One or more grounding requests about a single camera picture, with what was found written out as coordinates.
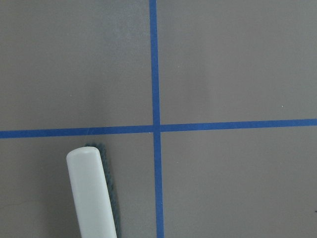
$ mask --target gray surface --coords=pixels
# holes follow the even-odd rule
[[[316,141],[316,127],[164,133],[165,237],[317,237]]]
[[[80,237],[66,154],[92,141],[107,146],[122,237],[156,237],[151,134],[0,140],[0,237]]]
[[[1,1],[0,130],[151,124],[148,8]]]
[[[158,1],[162,123],[317,115],[317,1]]]

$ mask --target gray floor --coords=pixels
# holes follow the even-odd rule
[[[0,130],[152,124],[149,3],[0,1]],[[162,123],[317,118],[317,1],[158,1]],[[80,237],[66,154],[103,142],[156,237],[153,135],[0,140],[0,237]],[[315,238],[317,128],[162,134],[166,238]]]

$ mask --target vertical blue line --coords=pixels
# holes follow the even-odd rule
[[[154,177],[157,238],[164,238],[163,192],[162,192],[162,163],[160,144],[160,113],[159,113],[159,56],[158,56],[158,27],[157,3],[149,0],[150,36],[151,36],[151,70],[152,70],[152,106],[153,106],[153,144],[154,144]]]

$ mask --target blue line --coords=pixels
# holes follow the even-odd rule
[[[152,125],[0,131],[0,139],[153,132]]]
[[[223,130],[223,129],[316,126],[316,125],[317,125],[317,119],[259,120],[259,121],[235,121],[235,122],[214,122],[214,123],[192,123],[192,124],[166,124],[166,125],[160,126],[160,131],[168,132],[168,131],[189,131],[189,130]]]
[[[151,70],[152,70],[152,106],[153,106],[153,144],[154,144],[154,177],[157,238],[164,238],[163,191],[162,191],[162,163],[160,144],[160,110],[159,110],[159,55],[157,3],[149,0],[150,8],[150,37],[151,37]]]

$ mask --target white object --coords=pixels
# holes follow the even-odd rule
[[[117,238],[99,150],[68,153],[67,166],[82,238]]]

